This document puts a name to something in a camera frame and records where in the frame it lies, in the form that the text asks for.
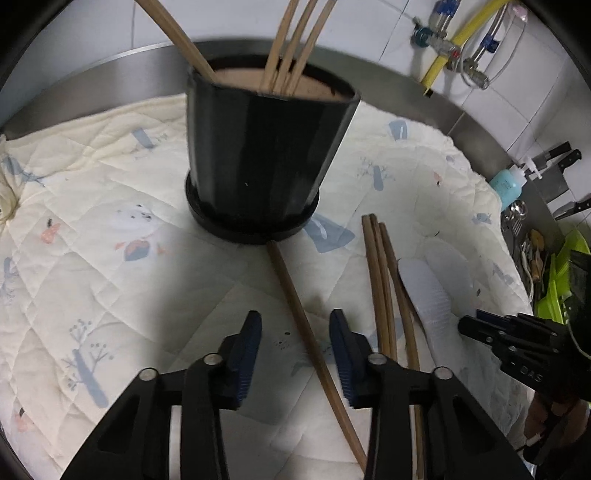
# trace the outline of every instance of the bamboo stick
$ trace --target bamboo stick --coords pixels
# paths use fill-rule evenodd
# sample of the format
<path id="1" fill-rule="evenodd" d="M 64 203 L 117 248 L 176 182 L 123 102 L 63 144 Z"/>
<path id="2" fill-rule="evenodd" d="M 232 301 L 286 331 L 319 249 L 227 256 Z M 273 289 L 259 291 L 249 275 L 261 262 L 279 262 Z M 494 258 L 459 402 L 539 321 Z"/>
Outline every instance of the bamboo stick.
<path id="1" fill-rule="evenodd" d="M 364 215 L 361 217 L 361 225 L 363 227 L 365 256 L 368 262 L 369 282 L 371 285 L 372 299 L 374 302 L 375 327 L 378 334 L 378 349 L 384 355 L 388 355 L 390 352 L 390 334 L 388 330 L 386 302 L 384 299 L 382 277 L 379 272 L 378 248 L 369 215 Z"/>
<path id="2" fill-rule="evenodd" d="M 275 40 L 271 45 L 271 51 L 267 57 L 265 73 L 263 74 L 261 87 L 259 88 L 261 92 L 270 92 L 272 90 L 273 77 L 277 71 L 277 63 L 279 62 L 281 48 L 285 43 L 287 32 L 290 29 L 291 20 L 296 13 L 296 8 L 299 2 L 300 0 L 290 0 L 290 2 L 287 4 L 283 18 L 281 19 L 281 23 L 279 23 L 279 28 L 277 29 L 277 35 L 275 35 Z"/>
<path id="3" fill-rule="evenodd" d="M 388 275 L 388 261 L 386 259 L 386 253 L 384 251 L 384 242 L 382 240 L 382 234 L 378 225 L 378 218 L 375 214 L 369 215 L 371 220 L 371 226 L 374 231 L 374 238 L 376 248 L 378 250 L 378 266 L 379 274 L 382 283 L 382 289 L 384 290 L 384 302 L 386 305 L 386 325 L 388 326 L 388 344 L 389 351 L 385 352 L 392 360 L 398 361 L 398 348 L 396 345 L 396 327 L 394 325 L 394 305 L 392 303 L 392 290 L 390 289 L 390 277 Z"/>
<path id="4" fill-rule="evenodd" d="M 295 325 L 297 326 L 300 337 L 306 346 L 306 351 L 308 352 L 308 356 L 312 361 L 312 365 L 314 365 L 314 369 L 316 370 L 318 379 L 320 380 L 322 388 L 324 389 L 326 398 L 330 403 L 330 406 L 337 421 L 339 422 L 340 428 L 345 435 L 345 439 L 347 440 L 347 443 L 349 444 L 349 447 L 351 448 L 357 463 L 361 469 L 365 471 L 367 457 L 363 451 L 363 446 L 357 437 L 357 432 L 355 432 L 355 428 L 351 423 L 351 419 L 349 418 L 347 410 L 343 405 L 343 401 L 341 400 L 335 383 L 330 376 L 329 369 L 326 366 L 322 352 L 318 347 L 318 343 L 316 342 L 316 338 L 314 337 L 314 333 L 312 332 L 312 328 L 308 322 L 304 307 L 301 305 L 296 288 L 294 287 L 294 284 L 291 280 L 290 273 L 287 270 L 285 262 L 283 261 L 283 257 L 281 256 L 279 246 L 277 243 L 270 241 L 267 243 L 267 251 L 269 253 L 271 263 L 273 264 L 273 269 L 279 278 L 279 283 L 281 284 L 285 298 L 287 299 L 287 304 L 291 309 L 291 314 L 293 315 Z"/>
<path id="5" fill-rule="evenodd" d="M 336 2 L 337 0 L 327 0 L 322 12 L 320 12 L 320 16 L 312 28 L 310 36 L 308 37 L 308 40 L 306 41 L 306 44 L 304 45 L 304 48 L 302 49 L 300 56 L 292 69 L 289 82 L 287 82 L 287 86 L 285 87 L 284 91 L 286 95 L 291 96 L 296 91 L 301 74 L 306 67 L 306 62 L 308 62 L 308 58 L 310 58 L 312 50 L 314 50 L 314 46 L 316 45 L 316 41 L 318 40 L 320 32 L 324 28 L 324 24 L 328 20 L 328 17 L 332 12 L 332 9 L 335 7 Z"/>
<path id="6" fill-rule="evenodd" d="M 417 340 L 414 335 L 412 314 L 413 304 L 404 288 L 402 278 L 400 278 L 400 274 L 398 273 L 398 260 L 394 254 L 392 242 L 388 235 L 388 229 L 384 223 L 379 224 L 379 229 L 384 243 L 388 269 L 390 270 L 392 282 L 394 283 L 394 293 L 398 300 L 398 309 L 400 310 L 400 316 L 402 318 L 402 329 L 404 330 L 404 337 L 406 340 L 408 367 L 413 370 L 420 370 Z M 423 416 L 421 414 L 421 407 L 418 405 L 414 406 L 414 426 L 417 451 L 417 478 L 421 480 L 424 478 Z"/>
<path id="7" fill-rule="evenodd" d="M 291 36 L 291 40 L 287 49 L 285 50 L 285 54 L 281 59 L 281 66 L 279 67 L 279 73 L 277 74 L 277 78 L 275 79 L 275 85 L 273 86 L 273 93 L 279 94 L 282 93 L 285 87 L 285 79 L 287 78 L 287 74 L 290 71 L 291 63 L 294 59 L 294 55 L 296 53 L 297 47 L 300 45 L 301 36 L 304 34 L 304 30 L 306 29 L 306 25 L 308 24 L 308 20 L 310 20 L 310 16 L 314 11 L 318 0 L 309 0 L 306 4 L 306 8 L 304 8 L 304 12 L 302 13 L 300 20 L 298 21 L 293 35 Z"/>
<path id="8" fill-rule="evenodd" d="M 181 55 L 204 78 L 211 82 L 217 82 L 216 73 L 207 60 L 201 55 L 199 49 L 183 31 L 177 21 L 158 0 L 135 0 L 137 4 L 156 22 L 164 34 L 179 49 Z"/>

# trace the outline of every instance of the yellow gas hose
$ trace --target yellow gas hose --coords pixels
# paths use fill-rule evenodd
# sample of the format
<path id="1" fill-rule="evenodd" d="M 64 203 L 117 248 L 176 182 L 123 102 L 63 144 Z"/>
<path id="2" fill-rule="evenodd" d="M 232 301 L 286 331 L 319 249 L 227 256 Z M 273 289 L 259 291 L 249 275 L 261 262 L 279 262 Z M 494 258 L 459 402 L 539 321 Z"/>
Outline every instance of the yellow gas hose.
<path id="1" fill-rule="evenodd" d="M 452 42 L 454 42 L 457 46 L 461 47 L 468 41 L 468 39 L 476 33 L 476 31 L 482 27 L 490 17 L 493 16 L 494 13 L 500 8 L 502 8 L 505 4 L 508 4 L 511 0 L 491 0 L 488 2 L 482 9 L 468 22 L 468 24 L 460 30 L 453 38 Z M 429 71 L 423 77 L 421 83 L 425 86 L 427 93 L 439 73 L 445 68 L 447 63 L 447 57 L 437 57 Z"/>

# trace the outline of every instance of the knife handle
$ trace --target knife handle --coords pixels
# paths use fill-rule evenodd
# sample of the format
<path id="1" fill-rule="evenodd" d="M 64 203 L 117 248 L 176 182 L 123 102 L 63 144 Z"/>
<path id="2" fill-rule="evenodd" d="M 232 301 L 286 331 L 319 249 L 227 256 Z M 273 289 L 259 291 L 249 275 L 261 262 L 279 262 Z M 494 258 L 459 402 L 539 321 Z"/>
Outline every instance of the knife handle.
<path id="1" fill-rule="evenodd" d="M 584 212 L 585 210 L 589 210 L 590 208 L 591 208 L 591 199 L 585 200 L 584 202 L 579 202 L 574 206 L 573 215 L 575 213 Z"/>
<path id="2" fill-rule="evenodd" d="M 570 154 L 564 157 L 562 160 L 558 162 L 558 168 L 562 173 L 564 171 L 575 164 L 575 162 L 579 161 L 583 156 L 581 155 L 580 150 L 573 150 Z"/>
<path id="3" fill-rule="evenodd" d="M 552 160 L 560 155 L 568 153 L 572 150 L 569 142 L 564 142 L 562 145 L 559 145 L 556 148 L 553 148 L 548 152 L 548 160 Z"/>

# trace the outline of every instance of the stainless steel countertop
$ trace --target stainless steel countertop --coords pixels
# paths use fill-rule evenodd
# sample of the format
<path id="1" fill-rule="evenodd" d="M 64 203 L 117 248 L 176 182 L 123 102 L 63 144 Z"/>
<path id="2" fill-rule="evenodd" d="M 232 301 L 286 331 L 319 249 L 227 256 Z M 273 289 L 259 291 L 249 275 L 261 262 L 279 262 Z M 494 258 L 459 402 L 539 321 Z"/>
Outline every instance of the stainless steel countertop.
<path id="1" fill-rule="evenodd" d="M 197 43 L 206 57 L 267 54 L 268 40 L 210 40 Z M 449 135 L 472 164 L 490 180 L 511 164 L 509 155 L 470 115 L 445 97 L 423 95 L 415 80 L 377 64 L 343 53 L 316 48 L 310 62 L 343 77 L 359 89 L 362 99 L 382 110 L 419 121 Z M 177 49 L 159 44 L 131 50 L 76 72 L 37 96 L 2 128 L 13 139 L 93 113 L 156 96 L 185 91 L 188 65 Z M 535 228 L 550 251 L 564 244 L 558 224 L 535 187 L 526 184 L 522 198 L 529 215 L 524 232 Z"/>

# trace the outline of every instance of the blue soap bottle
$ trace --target blue soap bottle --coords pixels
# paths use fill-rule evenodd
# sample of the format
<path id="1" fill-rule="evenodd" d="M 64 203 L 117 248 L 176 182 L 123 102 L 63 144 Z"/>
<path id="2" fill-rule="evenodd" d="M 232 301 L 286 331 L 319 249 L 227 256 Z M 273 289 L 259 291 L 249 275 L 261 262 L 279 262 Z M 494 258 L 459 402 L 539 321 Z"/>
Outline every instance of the blue soap bottle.
<path id="1" fill-rule="evenodd" d="M 542 178 L 542 175 L 540 175 L 533 160 L 526 157 L 523 166 L 518 167 L 517 165 L 513 165 L 508 170 L 501 170 L 496 174 L 495 178 L 491 180 L 491 187 L 501 198 L 501 211 L 505 210 L 521 195 L 523 185 L 527 182 L 528 170 L 531 170 L 539 178 Z"/>

